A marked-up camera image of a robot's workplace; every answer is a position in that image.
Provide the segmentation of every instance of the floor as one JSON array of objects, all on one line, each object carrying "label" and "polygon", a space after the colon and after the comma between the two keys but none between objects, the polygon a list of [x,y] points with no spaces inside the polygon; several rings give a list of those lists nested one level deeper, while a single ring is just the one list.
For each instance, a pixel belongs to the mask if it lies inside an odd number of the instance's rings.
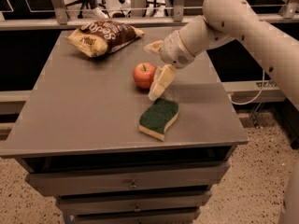
[{"label": "floor", "polygon": [[[299,150],[271,109],[258,116],[256,129],[246,112],[238,116],[249,136],[230,159],[231,167],[193,224],[278,223],[284,189]],[[63,224],[53,198],[44,198],[24,182],[26,172],[14,160],[0,159],[0,220],[5,224]]]}]

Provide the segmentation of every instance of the sponge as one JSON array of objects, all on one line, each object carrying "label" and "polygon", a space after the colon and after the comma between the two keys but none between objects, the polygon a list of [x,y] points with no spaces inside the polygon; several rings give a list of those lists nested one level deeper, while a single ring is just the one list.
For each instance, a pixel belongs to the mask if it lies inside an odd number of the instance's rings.
[{"label": "sponge", "polygon": [[164,140],[166,130],[178,118],[178,103],[158,98],[140,117],[139,131]]}]

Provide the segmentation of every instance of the gray drawer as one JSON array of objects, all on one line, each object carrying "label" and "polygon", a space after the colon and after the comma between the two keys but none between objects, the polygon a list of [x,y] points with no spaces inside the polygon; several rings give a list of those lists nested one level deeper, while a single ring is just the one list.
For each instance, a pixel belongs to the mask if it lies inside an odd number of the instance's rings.
[{"label": "gray drawer", "polygon": [[210,196],[208,190],[189,187],[60,197],[56,204],[64,213],[77,216],[199,207],[204,205]]},{"label": "gray drawer", "polygon": [[228,162],[180,163],[53,174],[29,174],[26,181],[44,196],[138,189],[165,189],[218,183]]},{"label": "gray drawer", "polygon": [[199,216],[198,208],[149,211],[137,214],[111,214],[76,217],[76,224],[151,224],[164,222],[193,221]]}]

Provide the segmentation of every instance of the red apple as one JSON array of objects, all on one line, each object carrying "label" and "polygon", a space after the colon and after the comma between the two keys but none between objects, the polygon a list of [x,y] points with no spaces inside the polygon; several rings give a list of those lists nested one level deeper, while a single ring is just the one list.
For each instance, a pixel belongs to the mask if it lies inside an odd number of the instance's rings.
[{"label": "red apple", "polygon": [[152,63],[139,63],[134,71],[134,82],[141,89],[149,89],[156,72],[156,66]]}]

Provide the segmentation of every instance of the white cable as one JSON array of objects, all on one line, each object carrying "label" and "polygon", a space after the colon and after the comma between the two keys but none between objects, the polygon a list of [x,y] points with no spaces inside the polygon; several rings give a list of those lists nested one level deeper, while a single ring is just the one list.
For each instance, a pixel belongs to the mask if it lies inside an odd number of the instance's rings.
[{"label": "white cable", "polygon": [[262,91],[263,91],[263,84],[264,84],[264,70],[263,70],[262,84],[261,84],[261,88],[260,88],[260,91],[258,92],[258,94],[257,94],[253,99],[251,99],[250,101],[247,101],[247,102],[244,102],[244,103],[237,103],[237,102],[234,102],[233,99],[232,99],[232,95],[229,95],[232,104],[234,104],[234,105],[248,105],[248,104],[250,104],[251,102],[255,101],[255,100],[260,96],[260,94],[261,94]]}]

